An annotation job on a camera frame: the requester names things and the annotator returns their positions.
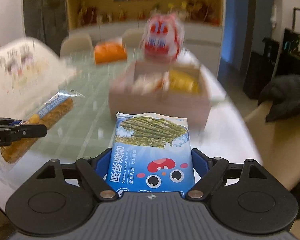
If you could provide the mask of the long bread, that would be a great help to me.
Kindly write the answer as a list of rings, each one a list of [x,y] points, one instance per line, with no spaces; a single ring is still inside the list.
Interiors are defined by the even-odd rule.
[[[84,95],[60,90],[23,120],[0,118],[0,169],[12,168]]]

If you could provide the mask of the blue seaweed snack packet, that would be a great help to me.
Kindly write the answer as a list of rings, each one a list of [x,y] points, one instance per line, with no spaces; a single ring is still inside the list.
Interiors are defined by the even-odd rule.
[[[106,183],[124,192],[178,192],[194,185],[186,118],[117,113]]]

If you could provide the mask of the yellow snack packet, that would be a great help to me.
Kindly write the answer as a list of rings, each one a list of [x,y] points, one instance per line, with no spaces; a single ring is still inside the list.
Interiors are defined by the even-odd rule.
[[[169,89],[174,92],[200,93],[199,83],[193,76],[173,69],[169,71]]]

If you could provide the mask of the red snack packet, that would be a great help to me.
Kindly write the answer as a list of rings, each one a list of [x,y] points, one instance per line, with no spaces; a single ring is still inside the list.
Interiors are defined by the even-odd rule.
[[[169,90],[169,73],[148,73],[140,75],[133,83],[132,94],[145,95]]]

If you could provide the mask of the large cream paper bag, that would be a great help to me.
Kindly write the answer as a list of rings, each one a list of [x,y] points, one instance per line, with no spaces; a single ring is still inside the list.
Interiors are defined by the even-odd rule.
[[[24,37],[0,48],[0,117],[22,119],[77,74],[43,42]]]

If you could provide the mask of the pink cardboard box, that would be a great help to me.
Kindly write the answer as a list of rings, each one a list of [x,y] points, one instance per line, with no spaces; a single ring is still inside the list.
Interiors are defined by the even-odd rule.
[[[199,93],[173,92],[162,90],[144,95],[133,93],[132,86],[141,75],[178,70],[198,82]],[[207,90],[207,78],[203,71],[189,63],[156,63],[137,60],[110,83],[109,109],[112,117],[116,113],[142,114],[157,113],[166,116],[186,118],[191,128],[204,129],[211,109]]]

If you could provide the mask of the beige chair with jacket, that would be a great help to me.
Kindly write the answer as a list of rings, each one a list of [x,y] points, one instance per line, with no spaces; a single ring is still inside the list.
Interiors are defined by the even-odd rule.
[[[300,181],[300,115],[266,122],[271,106],[261,103],[244,120],[264,168],[291,190]]]

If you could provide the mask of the beige chair far left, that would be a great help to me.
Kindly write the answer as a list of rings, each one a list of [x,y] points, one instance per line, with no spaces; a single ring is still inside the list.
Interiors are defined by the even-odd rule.
[[[66,37],[61,44],[60,57],[70,56],[75,52],[92,51],[93,42],[89,34],[79,33]]]

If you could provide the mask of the black jacket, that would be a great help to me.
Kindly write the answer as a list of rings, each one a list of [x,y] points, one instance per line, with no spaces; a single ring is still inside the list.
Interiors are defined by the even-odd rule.
[[[258,105],[271,102],[266,122],[287,120],[300,115],[300,75],[282,75],[273,78],[258,98]]]

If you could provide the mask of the orange tissue box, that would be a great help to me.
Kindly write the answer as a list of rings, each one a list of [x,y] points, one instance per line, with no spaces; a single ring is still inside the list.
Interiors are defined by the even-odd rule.
[[[120,39],[99,42],[94,46],[95,64],[124,61],[126,59],[127,52]]]

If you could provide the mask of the black fish tank stand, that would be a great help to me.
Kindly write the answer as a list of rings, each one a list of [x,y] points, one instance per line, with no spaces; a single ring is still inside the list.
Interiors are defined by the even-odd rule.
[[[293,9],[293,24],[285,29],[282,43],[265,37],[263,54],[252,52],[243,84],[248,98],[258,99],[261,90],[276,76],[300,75],[300,33],[295,31],[298,12],[300,8]]]

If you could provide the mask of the beige chair far middle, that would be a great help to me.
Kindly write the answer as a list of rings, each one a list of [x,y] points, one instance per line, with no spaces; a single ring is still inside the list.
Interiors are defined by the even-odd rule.
[[[139,48],[143,36],[143,28],[132,28],[122,34],[122,44],[128,48]]]

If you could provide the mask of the red white bunny bag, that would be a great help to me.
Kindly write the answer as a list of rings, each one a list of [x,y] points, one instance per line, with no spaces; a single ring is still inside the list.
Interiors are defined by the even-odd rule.
[[[174,62],[183,48],[184,37],[184,25],[176,14],[154,14],[143,30],[140,48],[148,60]]]

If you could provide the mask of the wooden shelf cabinet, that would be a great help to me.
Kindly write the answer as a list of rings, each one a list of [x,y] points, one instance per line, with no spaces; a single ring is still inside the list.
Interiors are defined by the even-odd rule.
[[[226,0],[66,0],[66,10],[69,33],[88,33],[95,43],[142,29],[154,13],[176,13],[185,47],[218,75]]]

